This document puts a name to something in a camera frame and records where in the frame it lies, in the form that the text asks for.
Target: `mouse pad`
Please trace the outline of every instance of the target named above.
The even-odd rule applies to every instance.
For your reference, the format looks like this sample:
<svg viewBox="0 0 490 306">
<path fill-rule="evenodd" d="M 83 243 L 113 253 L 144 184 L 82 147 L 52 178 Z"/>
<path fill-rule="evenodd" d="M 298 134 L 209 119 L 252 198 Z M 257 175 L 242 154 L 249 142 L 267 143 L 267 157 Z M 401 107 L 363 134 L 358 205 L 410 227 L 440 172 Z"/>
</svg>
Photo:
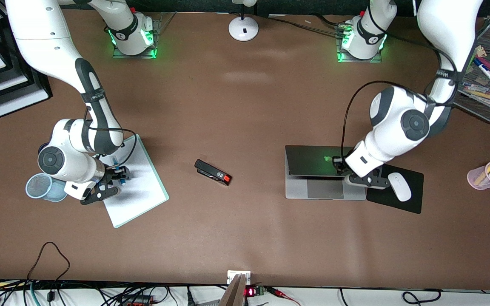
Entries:
<svg viewBox="0 0 490 306">
<path fill-rule="evenodd" d="M 381 205 L 387 205 L 388 207 L 409 211 L 411 213 L 421 213 L 424 174 L 384 164 L 383 169 L 381 170 L 381 177 L 387 178 L 387 176 L 393 172 L 399 172 L 406 179 L 406 182 L 408 182 L 410 190 L 412 191 L 411 199 L 401 202 L 396 197 L 396 194 L 394 194 L 393 189 L 389 187 L 383 190 L 366 188 L 366 200 Z"/>
</svg>

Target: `laptop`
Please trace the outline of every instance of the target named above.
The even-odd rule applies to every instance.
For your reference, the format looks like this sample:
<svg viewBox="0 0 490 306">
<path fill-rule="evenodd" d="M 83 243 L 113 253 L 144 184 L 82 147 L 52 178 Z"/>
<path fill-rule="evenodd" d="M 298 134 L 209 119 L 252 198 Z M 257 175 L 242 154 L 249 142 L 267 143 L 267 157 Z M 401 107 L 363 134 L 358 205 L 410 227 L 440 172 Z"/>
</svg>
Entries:
<svg viewBox="0 0 490 306">
<path fill-rule="evenodd" d="M 344 147 L 347 154 L 352 147 Z M 332 157 L 340 147 L 285 146 L 285 193 L 287 199 L 366 200 L 366 188 L 344 182 L 349 173 L 338 174 Z"/>
</svg>

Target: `computer mouse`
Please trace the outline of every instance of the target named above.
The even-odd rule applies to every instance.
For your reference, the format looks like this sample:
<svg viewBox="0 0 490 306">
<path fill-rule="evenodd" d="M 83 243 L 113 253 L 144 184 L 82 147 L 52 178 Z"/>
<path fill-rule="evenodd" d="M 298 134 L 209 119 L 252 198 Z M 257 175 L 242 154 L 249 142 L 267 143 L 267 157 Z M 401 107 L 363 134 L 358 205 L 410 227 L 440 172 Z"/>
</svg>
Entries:
<svg viewBox="0 0 490 306">
<path fill-rule="evenodd" d="M 396 197 L 401 202 L 405 202 L 412 198 L 412 191 L 410 190 L 410 186 L 406 179 L 402 176 L 402 174 L 398 172 L 393 172 L 387 176 L 389 178 L 390 186 L 396 194 Z"/>
<path fill-rule="evenodd" d="M 230 35 L 239 41 L 248 41 L 256 37 L 258 34 L 258 23 L 251 17 L 237 17 L 228 25 Z"/>
</svg>

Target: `brown table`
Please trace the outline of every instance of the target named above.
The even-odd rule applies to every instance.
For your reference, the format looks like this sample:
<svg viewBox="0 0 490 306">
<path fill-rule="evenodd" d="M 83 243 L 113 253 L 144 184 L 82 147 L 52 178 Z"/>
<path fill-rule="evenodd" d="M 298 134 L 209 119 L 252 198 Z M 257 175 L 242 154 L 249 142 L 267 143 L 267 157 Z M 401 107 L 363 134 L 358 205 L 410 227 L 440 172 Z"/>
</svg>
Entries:
<svg viewBox="0 0 490 306">
<path fill-rule="evenodd" d="M 51 79 L 52 99 L 0 118 L 0 278 L 24 278 L 43 242 L 54 241 L 71 261 L 67 279 L 224 283 L 226 270 L 249 269 L 253 281 L 273 285 L 490 289 L 490 190 L 466 181 L 490 160 L 490 125 L 460 110 L 443 133 L 391 162 L 424 173 L 420 215 L 367 201 L 285 199 L 284 146 L 339 145 L 347 103 L 367 81 L 422 91 L 437 67 L 430 50 L 389 39 L 382 64 L 338 63 L 333 38 L 291 25 L 257 18 L 259 35 L 242 43 L 227 31 L 234 16 L 177 14 L 158 59 L 113 60 L 96 12 L 65 16 L 170 200 L 114 229 L 102 203 L 26 196 L 39 145 L 56 121 L 84 112 L 75 89 Z M 413 24 L 397 19 L 391 29 L 420 39 Z M 358 95 L 346 145 L 370 130 L 369 104 L 381 89 Z M 198 158 L 234 176 L 231 186 L 197 174 Z M 33 277 L 64 267 L 50 248 Z"/>
</svg>

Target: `blue mesh cup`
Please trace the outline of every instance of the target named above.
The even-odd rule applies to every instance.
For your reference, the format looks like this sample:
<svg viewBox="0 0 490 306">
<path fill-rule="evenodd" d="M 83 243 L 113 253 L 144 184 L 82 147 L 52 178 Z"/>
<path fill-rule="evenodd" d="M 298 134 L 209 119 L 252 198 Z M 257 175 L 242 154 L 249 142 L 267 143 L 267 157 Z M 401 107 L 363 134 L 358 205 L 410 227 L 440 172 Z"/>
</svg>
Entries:
<svg viewBox="0 0 490 306">
<path fill-rule="evenodd" d="M 32 199 L 43 199 L 60 202 L 68 195 L 64 191 L 66 182 L 51 178 L 48 174 L 39 173 L 32 176 L 26 183 L 26 194 Z"/>
</svg>

